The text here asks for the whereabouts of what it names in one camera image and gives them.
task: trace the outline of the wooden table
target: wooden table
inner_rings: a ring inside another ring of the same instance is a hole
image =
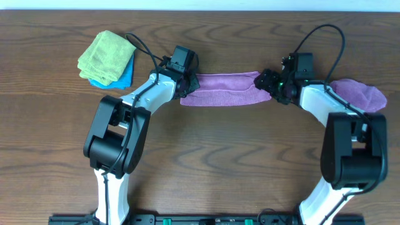
[[[332,79],[379,88],[388,105],[389,174],[342,213],[400,223],[400,16],[356,12],[0,11],[0,224],[46,224],[53,213],[90,213],[97,181],[83,143],[100,99],[140,86],[153,65],[136,52],[134,84],[92,87],[77,59],[96,34],[132,31],[154,54],[196,51],[201,73],[279,70],[315,26],[343,29],[347,46]],[[339,35],[318,31],[302,47],[323,79]],[[160,214],[290,211],[321,177],[324,127],[306,111],[268,101],[240,107],[167,103],[152,116],[129,180],[132,209]]]

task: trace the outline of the white wall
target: white wall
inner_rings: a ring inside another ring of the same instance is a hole
[[[400,0],[0,0],[0,9],[400,12]]]

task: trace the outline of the green towel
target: green towel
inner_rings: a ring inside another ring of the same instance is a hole
[[[129,41],[111,31],[100,32],[77,60],[79,76],[110,85],[121,77],[135,49]]]

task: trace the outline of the blue folded towel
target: blue folded towel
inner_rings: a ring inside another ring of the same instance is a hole
[[[110,85],[102,85],[99,82],[89,79],[90,84],[96,86],[101,89],[111,89],[111,88],[118,88],[124,90],[132,85],[132,78],[133,78],[133,55],[128,61],[124,72],[122,73],[121,77],[118,81],[112,82]]]

